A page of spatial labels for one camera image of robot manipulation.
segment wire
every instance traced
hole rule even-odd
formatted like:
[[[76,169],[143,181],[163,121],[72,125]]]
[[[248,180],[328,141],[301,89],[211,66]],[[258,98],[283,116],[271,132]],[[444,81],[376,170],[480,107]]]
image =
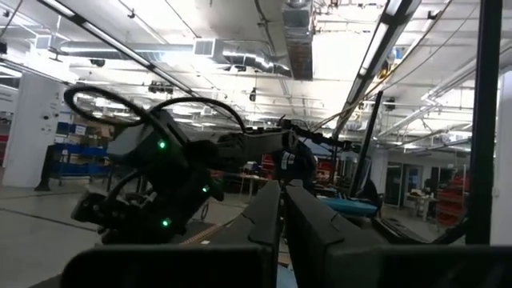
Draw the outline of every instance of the wire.
[[[192,30],[192,27],[190,27],[188,25],[187,22],[185,22],[185,20],[183,20],[182,16],[180,14],[178,14],[178,12],[176,11],[176,9],[174,7],[172,7],[172,5],[169,3],[169,0],[166,0],[166,4],[168,5],[168,7],[174,12],[174,14],[176,15],[176,17],[179,18],[179,20],[183,23],[183,25],[186,26],[186,28],[188,28],[188,30],[192,33],[192,35],[196,38],[200,38],[201,36],[197,35],[194,30]]]
[[[432,31],[432,29],[434,28],[435,24],[438,23],[439,19],[441,19],[441,17],[444,15],[444,13],[448,10],[448,7],[450,7],[452,1],[453,0],[449,0],[449,2],[444,6],[444,8],[441,10],[441,12],[439,12],[438,16],[434,20],[434,23],[429,27],[429,29],[427,29],[425,31],[424,35],[420,37],[420,39],[418,40],[418,43],[423,41],[423,39],[426,38],[428,33],[430,33]],[[365,97],[369,97],[370,95],[372,95],[372,93],[375,92],[375,90],[377,88],[379,88],[380,85],[383,84],[385,80],[389,79],[391,77],[391,75],[393,75],[393,72],[395,72],[408,59],[408,57],[412,55],[412,53],[417,48],[418,48],[418,45],[413,46],[399,64],[397,64],[393,69],[391,69],[391,71],[383,79],[381,79],[375,86],[373,86],[370,90],[368,90],[368,92],[366,92]]]
[[[429,61],[434,55],[436,55],[437,52],[440,51],[441,48],[443,48],[449,40],[451,40],[457,32],[460,31],[460,29],[467,23],[467,21],[470,19],[471,15],[473,14],[473,12],[476,11],[476,9],[478,8],[478,6],[475,6],[472,11],[467,15],[467,17],[464,19],[464,21],[462,22],[461,25],[459,25],[457,27],[457,29],[438,47],[436,48],[436,50],[434,50],[434,52],[430,53],[429,56],[427,58],[425,58],[421,63],[419,63],[414,69],[412,69],[411,71],[409,71],[409,73],[403,75],[402,77],[400,77],[399,80],[387,85],[386,87],[382,88],[382,91],[386,91],[388,90],[389,88],[399,84],[403,79],[409,77],[412,75],[412,73],[416,72],[419,68],[421,68],[427,61]]]
[[[14,16],[16,16],[16,13],[18,12],[19,7],[22,6],[22,3],[23,3],[23,0],[20,0],[18,5],[16,6],[16,9],[14,9],[13,14],[10,16],[9,21],[7,22],[6,26],[3,27],[2,33],[0,34],[0,38],[3,38],[3,35],[7,32],[7,28],[9,28],[10,23],[13,21]]]
[[[78,93],[93,93],[93,94],[99,94],[103,96],[107,100],[111,100],[113,102],[118,102],[120,104],[123,104],[126,106],[126,108],[132,110],[137,116],[140,117],[139,120],[135,122],[119,122],[119,121],[113,121],[113,120],[106,120],[102,118],[98,118],[93,116],[92,114],[89,114],[87,111],[83,110],[82,108],[78,107],[76,103],[74,102],[74,96]],[[110,92],[108,90],[104,90],[102,88],[98,88],[95,86],[74,86],[66,90],[64,92],[64,102],[68,105],[70,109],[72,109],[76,114],[82,116],[84,119],[92,121],[92,122],[98,122],[105,125],[112,125],[112,126],[120,126],[120,127],[133,127],[138,126],[142,124],[150,124],[156,130],[160,136],[163,138],[165,142],[171,143],[173,141],[173,137],[171,135],[171,131],[168,127],[165,127],[159,120],[156,119],[155,116],[153,116],[154,112],[160,111],[161,109],[177,104],[177,103],[183,103],[183,102],[202,102],[202,103],[209,103],[216,106],[219,106],[225,110],[227,110],[230,114],[233,115],[236,122],[240,125],[240,129],[243,133],[247,132],[247,128],[240,117],[238,113],[233,110],[233,108],[229,107],[227,104],[220,102],[218,100],[214,100],[211,98],[198,98],[198,97],[182,97],[182,98],[174,98],[169,99],[164,102],[161,102],[160,104],[153,107],[151,110],[145,110],[144,108],[130,102],[128,99],[119,96],[113,92]],[[112,201],[116,199],[116,197],[121,192],[121,189],[126,185],[129,181],[141,176],[144,174],[144,171],[149,169],[151,165],[144,167],[142,169],[136,170],[135,172],[132,172],[128,174],[126,177],[124,177],[119,183],[112,189],[111,192],[107,195],[106,200]]]

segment metal pole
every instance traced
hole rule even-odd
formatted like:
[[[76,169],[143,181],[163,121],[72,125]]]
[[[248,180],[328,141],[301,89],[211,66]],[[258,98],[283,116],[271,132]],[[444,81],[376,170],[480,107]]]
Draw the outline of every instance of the metal pole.
[[[502,9],[503,0],[480,1],[466,244],[490,242]]]
[[[398,203],[397,203],[397,210],[400,211],[400,201],[402,200],[402,182],[403,182],[403,169],[404,165],[400,164],[400,185],[398,187]]]
[[[379,91],[377,93],[377,97],[375,99],[374,109],[371,111],[370,120],[368,121],[368,127],[366,128],[366,134],[364,142],[362,143],[361,151],[359,151],[359,160],[358,165],[355,170],[354,177],[352,178],[352,183],[350,184],[350,193],[349,196],[355,196],[356,192],[358,192],[359,180],[362,176],[362,169],[365,166],[366,153],[368,152],[368,146],[370,145],[371,137],[374,133],[375,120],[377,119],[378,108],[382,102],[383,92]]]

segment black metal frame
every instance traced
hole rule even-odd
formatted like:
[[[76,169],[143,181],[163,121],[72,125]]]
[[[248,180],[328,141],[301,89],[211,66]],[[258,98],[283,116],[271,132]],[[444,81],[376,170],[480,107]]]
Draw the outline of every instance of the black metal frame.
[[[390,2],[388,2],[386,7],[384,7],[384,11],[386,11],[389,4]],[[361,75],[359,71],[361,71],[362,64],[364,63],[364,60],[366,59],[366,56],[368,54],[368,49],[370,48],[370,46],[368,46],[368,49],[366,50],[365,53],[365,57],[362,60],[361,65],[359,67],[358,74],[354,80],[354,83],[352,84],[352,87],[350,88],[350,92],[348,94],[346,103],[343,106],[342,112],[339,115],[338,123],[336,125],[336,129],[334,129],[333,135],[339,135],[339,133],[342,131],[346,121],[348,120],[348,117],[352,115],[352,112],[354,112],[354,109],[356,107],[355,104],[362,100],[365,91],[368,90],[368,87],[374,80],[375,75],[378,72],[378,68],[382,65],[383,61],[385,60],[383,55],[388,54],[391,51],[391,49],[393,49],[394,44],[398,40],[399,35],[397,34],[401,33],[400,30],[403,30],[403,28],[405,28],[405,25],[413,17],[415,10],[409,11],[409,13],[407,13],[411,5],[415,5],[415,0],[402,0],[402,3],[400,4],[400,7],[397,9],[394,16],[389,16],[386,13],[382,13],[381,18],[379,19],[379,25],[387,24],[388,29],[384,34],[384,37],[382,38],[379,47],[375,51],[375,55],[368,66],[367,72],[364,75]],[[370,45],[373,44],[374,38],[375,33],[374,36],[372,37]],[[353,99],[351,102],[349,102],[350,96],[352,94],[354,95]]]
[[[466,244],[490,243],[503,0],[481,0]]]
[[[355,174],[352,177],[352,183],[350,184],[349,196],[355,196],[359,180],[361,179],[362,169],[365,166],[366,154],[368,153],[368,147],[370,146],[371,137],[374,133],[375,121],[377,120],[378,108],[381,106],[382,96],[384,93],[379,91],[375,99],[374,109],[371,111],[370,120],[368,121],[368,127],[366,128],[365,139],[359,151],[358,166],[356,167]]]

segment black cable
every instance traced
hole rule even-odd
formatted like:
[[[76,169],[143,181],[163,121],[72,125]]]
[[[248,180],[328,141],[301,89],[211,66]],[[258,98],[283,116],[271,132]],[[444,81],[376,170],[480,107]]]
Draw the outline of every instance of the black cable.
[[[119,122],[119,121],[112,121],[107,120],[103,118],[98,118],[90,114],[89,112],[83,110],[82,108],[78,107],[76,103],[74,102],[74,96],[78,93],[93,93],[93,94],[99,94],[102,97],[104,97],[107,100],[111,100],[113,102],[118,102],[120,104],[123,104],[126,106],[126,108],[132,110],[137,116],[140,117],[139,120],[134,122]],[[183,97],[183,98],[174,98],[169,99],[164,102],[159,103],[155,107],[153,107],[151,110],[145,110],[144,108],[130,102],[128,99],[117,95],[116,93],[110,92],[108,90],[104,90],[102,88],[98,88],[95,86],[74,86],[69,88],[64,92],[64,102],[68,105],[72,111],[74,111],[76,114],[82,116],[84,119],[92,121],[92,122],[98,122],[105,125],[112,125],[112,126],[124,126],[124,127],[133,127],[138,126],[141,124],[150,124],[152,127],[161,135],[163,140],[165,142],[172,142],[173,137],[171,135],[171,131],[168,127],[165,127],[159,120],[156,119],[155,116],[153,116],[153,112],[159,111],[167,106],[177,104],[177,103],[184,103],[184,102],[201,102],[201,103],[209,103],[216,106],[219,106],[226,111],[228,111],[230,114],[233,115],[236,122],[240,125],[240,129],[243,133],[247,132],[247,128],[240,117],[238,113],[233,110],[230,106],[227,104],[220,102],[218,100],[214,100],[211,98],[196,98],[196,97]],[[113,199],[116,199],[116,197],[119,195],[121,188],[124,187],[129,181],[132,179],[135,179],[136,177],[139,177],[143,174],[143,171],[145,169],[137,170],[131,174],[128,174],[126,177],[124,177],[113,189],[109,192],[106,200],[111,201]]]
[[[186,26],[186,28],[188,28],[188,30],[192,33],[192,35],[196,38],[200,38],[201,36],[197,35],[194,32],[194,30],[192,29],[192,27],[190,27],[190,25],[182,18],[182,16],[180,14],[178,14],[176,9],[174,7],[172,7],[172,5],[169,3],[169,0],[165,0],[165,1],[166,1],[166,4],[168,5],[168,7],[174,12],[174,14],[176,14],[176,16],[179,18],[179,20],[183,23],[183,25]]]
[[[234,120],[240,126],[240,129],[242,130],[243,133],[247,133],[246,124],[243,122],[240,115],[238,115],[238,113],[233,108],[231,108],[229,105],[225,104],[224,102],[220,102],[219,100],[212,99],[212,98],[199,98],[199,97],[173,98],[173,99],[165,100],[164,102],[159,103],[158,105],[153,107],[153,109],[151,109],[151,111],[161,110],[167,106],[171,106],[173,104],[178,104],[178,103],[185,103],[185,102],[207,103],[207,104],[213,104],[213,105],[219,106],[219,107],[223,108],[224,110],[226,110],[227,112],[229,112],[234,117]]]
[[[125,176],[121,181],[116,184],[116,186],[108,193],[106,196],[106,201],[113,201],[116,199],[116,197],[121,192],[121,189],[126,185],[128,182],[132,181],[133,179],[142,176],[144,170],[136,170],[127,176]]]

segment fluorescent light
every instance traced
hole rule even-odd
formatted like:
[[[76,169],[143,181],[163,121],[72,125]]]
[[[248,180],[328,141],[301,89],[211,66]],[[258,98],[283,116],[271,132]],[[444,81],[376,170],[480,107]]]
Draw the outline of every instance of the fluorescent light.
[[[93,34],[96,34],[96,36],[98,36],[101,40],[111,44],[112,46],[114,46],[115,48],[117,48],[118,50],[120,50],[121,52],[126,54],[128,57],[130,57],[133,60],[135,60],[139,64],[141,64],[143,66],[149,66],[150,65],[150,63],[147,60],[145,60],[144,58],[142,58],[141,56],[139,56],[138,54],[133,52],[130,48],[128,48],[125,45],[121,44],[119,41],[115,40],[111,36],[105,34],[105,32],[101,31],[99,28],[97,28],[96,26],[92,25],[91,23],[85,22],[85,23],[82,24],[82,26],[84,28],[88,29]]]
[[[69,10],[67,7],[65,7],[63,4],[61,4],[60,2],[58,2],[56,0],[40,0],[40,1],[48,4],[49,6],[52,6],[55,10],[64,14],[67,17],[74,16],[73,11]]]
[[[364,67],[361,67],[359,74],[364,77],[364,75],[366,75],[367,71],[368,71],[367,69],[365,69]]]
[[[104,98],[96,98],[94,100],[94,105],[96,107],[107,107],[112,109],[126,109],[126,107],[121,103],[113,103]]]
[[[148,27],[147,24],[144,23],[137,15],[135,15],[134,21],[144,29],[151,37],[155,38],[160,44],[166,44],[166,41],[160,37],[160,35],[156,34],[151,28]]]
[[[174,119],[176,122],[181,122],[181,123],[192,123],[193,121],[190,120],[190,119],[182,119],[182,118],[175,118]]]
[[[87,94],[77,94],[75,96],[76,98],[81,98],[81,99],[92,99],[94,97],[90,96],[90,95],[87,95]]]
[[[428,99],[428,98],[427,98],[427,99],[425,99],[425,101],[426,101],[427,103],[431,104],[431,105],[437,105],[436,101],[432,101],[432,100],[430,100],[430,99]]]
[[[407,8],[406,16],[416,12],[416,9],[419,7],[419,5],[422,3],[422,0],[413,0],[411,1],[411,4],[409,5],[409,8]]]
[[[262,117],[259,116],[259,115],[251,114],[251,115],[247,115],[246,119],[249,120],[249,121],[259,121],[259,120],[262,119]]]
[[[380,47],[384,35],[386,35],[387,29],[388,25],[385,23],[380,23],[378,25],[374,38],[371,40],[370,47],[366,52],[365,60],[362,62],[362,68],[368,70],[368,67],[370,67],[371,61],[374,59],[374,56],[377,53],[377,49]]]
[[[428,99],[428,97],[430,97],[430,95],[431,95],[431,93],[430,93],[430,92],[427,92],[427,93],[425,93],[425,94],[420,98],[420,100],[425,101],[425,100],[427,100],[427,99]]]
[[[394,16],[397,13],[398,8],[400,8],[401,4],[402,0],[390,0],[387,3],[386,14],[388,14],[389,16]]]
[[[16,77],[16,78],[20,78],[22,76],[21,72],[17,72],[17,71],[11,70],[11,69],[6,68],[4,66],[0,66],[0,72],[5,73],[5,74],[9,74],[10,76],[13,76],[13,77]]]
[[[119,117],[128,117],[131,114],[127,113],[127,112],[114,112],[114,115],[119,116]]]

